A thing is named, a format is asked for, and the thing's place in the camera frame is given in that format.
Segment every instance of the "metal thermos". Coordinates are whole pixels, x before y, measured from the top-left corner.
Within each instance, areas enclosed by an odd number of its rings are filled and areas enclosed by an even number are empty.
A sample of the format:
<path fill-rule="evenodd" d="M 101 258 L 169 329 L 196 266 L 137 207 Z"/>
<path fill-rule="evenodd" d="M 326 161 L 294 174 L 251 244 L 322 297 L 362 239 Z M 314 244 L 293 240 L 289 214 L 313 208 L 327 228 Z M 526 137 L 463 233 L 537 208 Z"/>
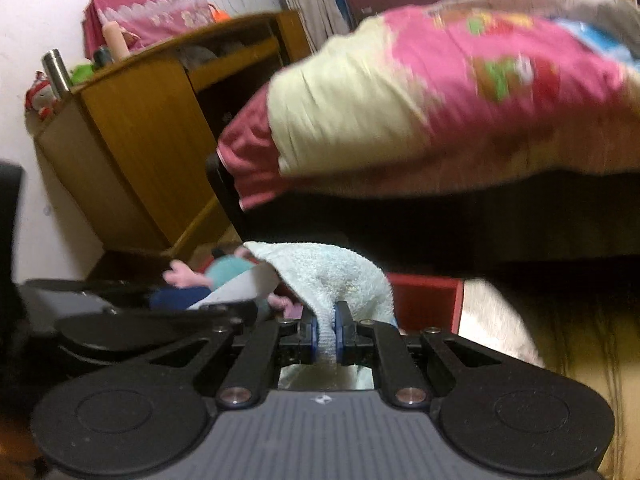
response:
<path fill-rule="evenodd" d="M 49 78 L 53 93 L 58 99 L 62 99 L 71 90 L 71 78 L 66 71 L 58 49 L 49 50 L 42 56 L 42 66 Z"/>

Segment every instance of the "wooden cabinet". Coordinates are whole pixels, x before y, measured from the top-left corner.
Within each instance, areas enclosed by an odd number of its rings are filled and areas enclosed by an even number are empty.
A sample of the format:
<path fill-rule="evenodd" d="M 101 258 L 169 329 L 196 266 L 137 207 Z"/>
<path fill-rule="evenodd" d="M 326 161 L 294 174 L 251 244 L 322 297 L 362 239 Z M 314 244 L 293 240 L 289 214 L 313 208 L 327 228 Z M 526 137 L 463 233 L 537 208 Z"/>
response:
<path fill-rule="evenodd" d="M 217 57 L 187 70 L 188 46 Z M 74 88 L 36 145 L 106 250 L 185 257 L 229 226 L 204 170 L 216 138 L 277 69 L 309 53 L 296 11 L 201 28 Z"/>

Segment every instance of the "wooden shelf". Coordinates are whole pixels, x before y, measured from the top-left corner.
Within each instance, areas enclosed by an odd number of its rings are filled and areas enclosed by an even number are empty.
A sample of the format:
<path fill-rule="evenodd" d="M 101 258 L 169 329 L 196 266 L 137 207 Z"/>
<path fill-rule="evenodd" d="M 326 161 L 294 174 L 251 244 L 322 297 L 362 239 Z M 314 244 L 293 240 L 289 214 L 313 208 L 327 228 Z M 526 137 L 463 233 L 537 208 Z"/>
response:
<path fill-rule="evenodd" d="M 188 73 L 194 92 L 200 92 L 205 88 L 223 80 L 245 68 L 275 56 L 280 51 L 280 44 L 276 38 L 269 38 L 252 46 L 246 46 L 233 54 L 219 57 L 213 61 L 199 66 Z"/>
<path fill-rule="evenodd" d="M 211 40 L 212 38 L 221 38 L 227 34 L 231 34 L 238 30 L 244 30 L 247 27 L 259 25 L 261 23 L 269 23 L 271 20 L 275 20 L 277 12 L 262 12 L 260 14 L 248 14 L 246 16 L 240 16 L 239 18 L 233 18 L 221 23 L 213 23 L 206 27 L 200 27 L 193 32 L 187 34 L 181 34 L 170 40 L 161 41 L 152 46 L 146 47 L 143 50 L 133 52 L 130 56 L 123 60 L 116 61 L 105 68 L 98 70 L 94 76 L 82 83 L 81 85 L 74 87 L 76 91 L 81 91 L 88 86 L 100 82 L 116 72 L 126 70 L 130 66 L 140 63 L 150 57 L 158 56 L 159 54 L 165 54 L 175 50 L 177 47 L 185 44 L 201 44 L 203 41 Z"/>

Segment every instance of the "white wall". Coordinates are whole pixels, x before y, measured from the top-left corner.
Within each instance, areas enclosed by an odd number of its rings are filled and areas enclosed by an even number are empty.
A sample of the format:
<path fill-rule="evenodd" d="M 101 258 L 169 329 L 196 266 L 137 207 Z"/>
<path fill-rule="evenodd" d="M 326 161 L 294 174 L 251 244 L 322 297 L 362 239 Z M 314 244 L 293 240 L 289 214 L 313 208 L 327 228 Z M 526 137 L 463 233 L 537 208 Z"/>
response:
<path fill-rule="evenodd" d="M 82 11 L 89 0 L 0 0 L 0 158 L 28 174 L 18 226 L 14 279 L 82 278 L 102 246 L 25 128 L 24 93 L 58 48 L 67 65 L 84 57 Z M 278 0 L 210 0 L 231 14 L 278 9 Z"/>

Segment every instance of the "cabinet door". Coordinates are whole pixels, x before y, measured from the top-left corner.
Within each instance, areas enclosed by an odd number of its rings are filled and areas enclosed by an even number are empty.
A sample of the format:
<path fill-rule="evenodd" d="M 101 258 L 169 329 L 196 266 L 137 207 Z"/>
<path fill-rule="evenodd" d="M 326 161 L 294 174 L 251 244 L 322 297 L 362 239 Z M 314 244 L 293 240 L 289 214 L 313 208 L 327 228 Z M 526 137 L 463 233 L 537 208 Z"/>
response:
<path fill-rule="evenodd" d="M 305 59 L 306 56 L 311 54 L 305 29 L 302 26 L 300 14 L 297 10 L 280 12 L 276 20 L 290 62 L 295 63 L 300 59 Z"/>
<path fill-rule="evenodd" d="M 36 142 L 105 249 L 160 252 L 170 247 L 75 99 Z"/>
<path fill-rule="evenodd" d="M 216 143 L 177 59 L 132 62 L 82 98 L 115 163 L 170 244 L 214 199 Z"/>

